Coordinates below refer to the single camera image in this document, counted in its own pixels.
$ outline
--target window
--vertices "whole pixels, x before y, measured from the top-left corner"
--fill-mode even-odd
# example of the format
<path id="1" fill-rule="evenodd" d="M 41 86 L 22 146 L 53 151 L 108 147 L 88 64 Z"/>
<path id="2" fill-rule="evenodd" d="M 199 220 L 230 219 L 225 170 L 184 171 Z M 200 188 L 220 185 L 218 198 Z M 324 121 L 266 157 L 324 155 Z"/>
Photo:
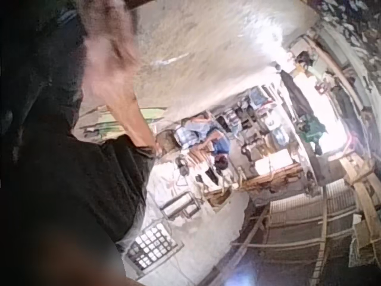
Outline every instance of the window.
<path id="1" fill-rule="evenodd" d="M 167 232 L 160 222 L 145 229 L 132 243 L 127 257 L 140 270 L 144 271 L 153 265 L 158 266 L 163 257 L 174 254 L 172 250 L 179 250 L 180 246 Z"/>

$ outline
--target person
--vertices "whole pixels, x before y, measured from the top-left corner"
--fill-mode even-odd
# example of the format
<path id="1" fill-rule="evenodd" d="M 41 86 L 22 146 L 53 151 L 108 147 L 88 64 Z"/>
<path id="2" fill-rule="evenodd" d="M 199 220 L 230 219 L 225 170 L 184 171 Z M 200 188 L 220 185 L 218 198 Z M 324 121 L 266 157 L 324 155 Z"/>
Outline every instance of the person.
<path id="1" fill-rule="evenodd" d="M 133 92 L 130 15 L 122 0 L 79 1 L 81 18 L 66 10 L 45 21 L 52 11 L 22 4 L 3 34 L 6 272 L 17 285 L 137 285 L 120 252 L 140 230 L 157 146 Z M 76 139 L 82 94 L 101 99 L 126 134 Z"/>
<path id="2" fill-rule="evenodd" d="M 210 113 L 207 115 L 200 114 L 189 119 L 182 120 L 182 125 L 187 130 L 194 131 L 202 140 L 201 143 L 195 145 L 195 150 L 207 150 L 211 143 L 213 151 L 210 152 L 214 157 L 214 166 L 217 171 L 227 169 L 229 162 L 227 155 L 230 151 L 230 141 L 226 138 L 225 134 L 213 123 L 213 118 Z"/>

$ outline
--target corrugated metal sheet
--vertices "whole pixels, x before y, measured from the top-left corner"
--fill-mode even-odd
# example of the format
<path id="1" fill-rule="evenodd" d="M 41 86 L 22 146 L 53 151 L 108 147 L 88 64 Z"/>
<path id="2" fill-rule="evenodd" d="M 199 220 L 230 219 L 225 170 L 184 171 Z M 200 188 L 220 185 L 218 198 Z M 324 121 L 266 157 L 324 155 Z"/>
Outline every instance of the corrugated metal sheet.
<path id="1" fill-rule="evenodd" d="M 351 188 L 340 179 L 327 185 L 328 213 L 336 213 L 355 206 Z M 270 204 L 271 224 L 281 225 L 293 221 L 312 219 L 322 215 L 323 196 L 313 198 L 305 194 L 296 195 Z"/>

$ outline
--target hair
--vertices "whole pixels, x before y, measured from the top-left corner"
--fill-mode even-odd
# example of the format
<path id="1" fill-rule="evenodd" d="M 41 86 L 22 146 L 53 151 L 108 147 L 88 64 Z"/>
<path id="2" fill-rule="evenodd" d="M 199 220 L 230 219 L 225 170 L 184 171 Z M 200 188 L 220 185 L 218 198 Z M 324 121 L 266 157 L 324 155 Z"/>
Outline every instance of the hair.
<path id="1" fill-rule="evenodd" d="M 222 171 L 227 169 L 228 165 L 229 165 L 229 161 L 227 161 L 227 158 L 225 156 L 221 156 L 214 160 L 214 167 L 216 167 L 217 171 Z"/>
<path id="2" fill-rule="evenodd" d="M 184 118 L 184 119 L 182 119 L 181 120 L 181 126 L 185 126 L 185 124 L 187 123 L 189 121 L 189 118 L 187 117 L 187 118 Z"/>

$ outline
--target wooden beam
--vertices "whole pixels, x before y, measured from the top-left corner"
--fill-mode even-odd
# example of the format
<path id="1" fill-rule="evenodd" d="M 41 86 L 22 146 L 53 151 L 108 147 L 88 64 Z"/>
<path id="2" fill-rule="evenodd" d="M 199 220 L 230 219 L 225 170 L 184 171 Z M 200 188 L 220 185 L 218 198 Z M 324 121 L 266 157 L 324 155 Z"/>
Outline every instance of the wooden beam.
<path id="1" fill-rule="evenodd" d="M 319 284 L 320 274 L 324 268 L 324 258 L 326 256 L 326 244 L 327 244 L 327 220 L 328 220 L 328 210 L 327 210 L 327 188 L 323 187 L 323 225 L 321 227 L 321 243 L 319 247 L 319 253 L 317 255 L 317 260 L 312 274 L 310 285 L 316 286 Z"/>
<path id="2" fill-rule="evenodd" d="M 264 210 L 262 211 L 262 213 L 260 215 L 260 218 L 255 223 L 253 229 L 249 232 L 245 241 L 240 245 L 237 252 L 229 260 L 227 265 L 225 265 L 225 267 L 220 271 L 220 273 L 213 279 L 213 281 L 209 284 L 209 286 L 221 286 L 223 284 L 224 280 L 232 274 L 232 272 L 237 267 L 240 260 L 246 254 L 249 243 L 253 239 L 254 235 L 257 233 L 258 228 L 262 224 L 262 221 L 265 218 L 265 216 L 269 210 L 270 210 L 270 205 L 268 204 L 265 206 Z"/>
<path id="3" fill-rule="evenodd" d="M 362 160 L 362 158 L 358 154 L 354 153 L 351 157 L 356 161 L 356 163 L 359 166 L 362 166 L 364 164 L 364 160 Z M 374 192 L 376 193 L 379 202 L 381 203 L 381 182 L 379 178 L 377 178 L 377 176 L 372 172 L 367 176 L 367 180 L 373 187 Z"/>
<path id="4" fill-rule="evenodd" d="M 348 228 L 344 229 L 343 231 L 335 232 L 334 234 L 327 234 L 327 238 L 337 238 L 337 237 L 348 237 L 352 235 L 353 229 Z M 321 238 L 313 238 L 311 240 L 302 240 L 302 241 L 295 241 L 293 243 L 276 243 L 276 244 L 256 244 L 256 243 L 250 243 L 247 245 L 247 247 L 252 248 L 288 248 L 288 247 L 295 247 L 294 249 L 298 249 L 297 247 L 304 248 L 304 247 L 310 247 L 317 244 L 320 244 L 322 242 Z M 242 246 L 243 243 L 230 243 L 231 246 Z"/>
<path id="5" fill-rule="evenodd" d="M 345 169 L 348 174 L 350 180 L 353 180 L 357 172 L 354 169 L 354 166 L 349 162 L 348 158 L 340 159 L 341 165 Z M 381 233 L 381 223 L 379 221 L 376 209 L 374 208 L 373 201 L 369 196 L 368 190 L 365 185 L 361 182 L 357 182 L 353 185 L 357 198 L 361 206 L 363 207 L 365 219 L 367 222 L 367 226 L 369 229 L 371 240 L 378 240 L 380 238 Z"/>

